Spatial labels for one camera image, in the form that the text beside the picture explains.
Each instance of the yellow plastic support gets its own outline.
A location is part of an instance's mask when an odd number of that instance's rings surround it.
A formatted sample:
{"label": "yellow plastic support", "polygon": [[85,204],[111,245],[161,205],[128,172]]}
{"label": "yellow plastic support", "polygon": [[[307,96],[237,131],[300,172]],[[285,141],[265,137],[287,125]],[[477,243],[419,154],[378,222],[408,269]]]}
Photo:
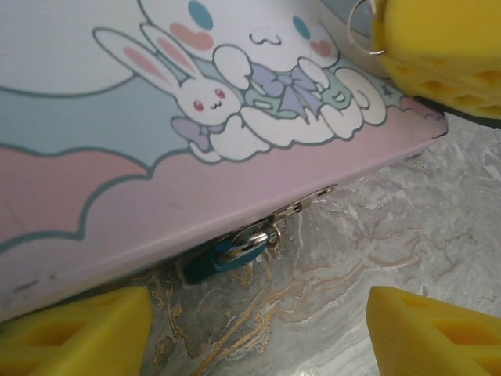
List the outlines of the yellow plastic support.
{"label": "yellow plastic support", "polygon": [[373,47],[409,96],[501,119],[500,0],[377,0]]}
{"label": "yellow plastic support", "polygon": [[366,310],[381,376],[500,376],[501,319],[391,287]]}
{"label": "yellow plastic support", "polygon": [[152,315],[128,287],[0,324],[0,375],[137,376]]}

